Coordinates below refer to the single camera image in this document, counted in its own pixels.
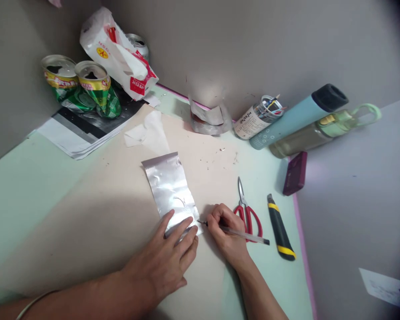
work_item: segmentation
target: white plastic bag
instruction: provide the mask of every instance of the white plastic bag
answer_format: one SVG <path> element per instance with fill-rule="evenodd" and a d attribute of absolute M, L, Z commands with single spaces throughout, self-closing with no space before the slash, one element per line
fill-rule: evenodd
<path fill-rule="evenodd" d="M 80 44 L 133 100 L 141 100 L 159 80 L 105 7 L 83 24 Z"/>

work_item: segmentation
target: light blue water bottle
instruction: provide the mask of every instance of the light blue water bottle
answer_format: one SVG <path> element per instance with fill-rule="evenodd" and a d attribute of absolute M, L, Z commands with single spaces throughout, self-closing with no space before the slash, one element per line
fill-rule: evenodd
<path fill-rule="evenodd" d="M 299 129 L 317 121 L 346 105 L 348 98 L 337 87 L 324 85 L 308 98 L 290 108 L 278 121 L 250 139 L 250 144 L 260 150 Z"/>

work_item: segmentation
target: paper note on wall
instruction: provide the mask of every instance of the paper note on wall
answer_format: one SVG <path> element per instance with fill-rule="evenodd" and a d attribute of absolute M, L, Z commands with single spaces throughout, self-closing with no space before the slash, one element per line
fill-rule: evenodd
<path fill-rule="evenodd" d="M 400 307 L 400 280 L 359 268 L 368 294 Z"/>

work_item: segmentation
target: yellow and black utility knife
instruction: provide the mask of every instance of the yellow and black utility knife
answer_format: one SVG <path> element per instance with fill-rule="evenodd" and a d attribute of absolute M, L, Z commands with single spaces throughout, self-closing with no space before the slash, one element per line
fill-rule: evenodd
<path fill-rule="evenodd" d="M 267 200 L 272 229 L 276 238 L 277 251 L 283 259 L 293 261 L 296 259 L 296 254 L 293 252 L 290 245 L 288 234 L 286 233 L 283 220 L 281 219 L 279 207 L 276 206 L 271 194 L 268 195 Z"/>

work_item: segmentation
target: black bottle cap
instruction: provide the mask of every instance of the black bottle cap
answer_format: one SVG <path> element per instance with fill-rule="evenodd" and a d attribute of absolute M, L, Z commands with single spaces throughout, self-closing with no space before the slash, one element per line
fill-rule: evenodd
<path fill-rule="evenodd" d="M 312 99 L 324 111 L 332 113 L 348 103 L 348 98 L 333 84 L 326 84 L 311 94 Z"/>

